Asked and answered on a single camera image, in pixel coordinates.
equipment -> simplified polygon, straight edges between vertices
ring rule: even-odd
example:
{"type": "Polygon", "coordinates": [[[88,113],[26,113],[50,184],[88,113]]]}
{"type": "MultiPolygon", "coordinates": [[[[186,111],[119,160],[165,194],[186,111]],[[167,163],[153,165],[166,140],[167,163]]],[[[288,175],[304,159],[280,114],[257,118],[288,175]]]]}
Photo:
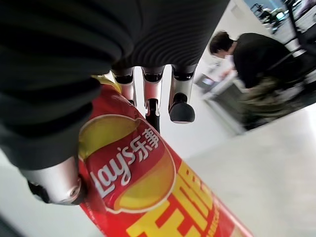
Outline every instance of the equipment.
{"type": "Polygon", "coordinates": [[[157,129],[161,78],[172,64],[169,113],[194,120],[196,65],[229,0],[2,1],[0,145],[43,201],[78,204],[78,134],[108,73],[136,105],[143,68],[146,119],[157,129]]]}

black sleeve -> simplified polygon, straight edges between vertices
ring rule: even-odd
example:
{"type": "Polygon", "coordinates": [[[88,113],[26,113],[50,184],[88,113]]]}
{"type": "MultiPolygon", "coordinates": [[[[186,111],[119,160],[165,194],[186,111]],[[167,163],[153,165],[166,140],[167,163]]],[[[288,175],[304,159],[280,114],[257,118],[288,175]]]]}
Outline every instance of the black sleeve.
{"type": "Polygon", "coordinates": [[[258,73],[263,73],[270,63],[267,60],[269,46],[251,46],[240,50],[234,55],[234,63],[239,78],[243,81],[246,88],[252,88],[260,82],[258,73]]]}
{"type": "Polygon", "coordinates": [[[238,77],[246,88],[252,88],[257,84],[256,64],[247,55],[234,56],[234,63],[238,77]]]}
{"type": "Polygon", "coordinates": [[[78,133],[105,74],[133,50],[137,1],[0,3],[0,145],[21,169],[77,153],[78,133]]]}

red packaging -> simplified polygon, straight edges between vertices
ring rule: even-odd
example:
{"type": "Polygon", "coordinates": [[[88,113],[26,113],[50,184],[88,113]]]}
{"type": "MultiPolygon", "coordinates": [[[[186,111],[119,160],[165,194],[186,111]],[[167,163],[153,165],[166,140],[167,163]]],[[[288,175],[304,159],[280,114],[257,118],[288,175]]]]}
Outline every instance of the red packaging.
{"type": "Polygon", "coordinates": [[[81,207],[105,236],[252,236],[116,85],[106,81],[93,107],[79,136],[81,207]]]}

white table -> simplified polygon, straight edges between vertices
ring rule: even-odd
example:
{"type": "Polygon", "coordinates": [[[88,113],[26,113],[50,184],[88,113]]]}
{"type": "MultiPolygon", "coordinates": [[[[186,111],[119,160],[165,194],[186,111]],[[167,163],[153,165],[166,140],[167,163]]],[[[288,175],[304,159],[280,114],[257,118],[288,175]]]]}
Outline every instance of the white table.
{"type": "Polygon", "coordinates": [[[254,236],[316,236],[315,104],[187,163],[254,236]]]}

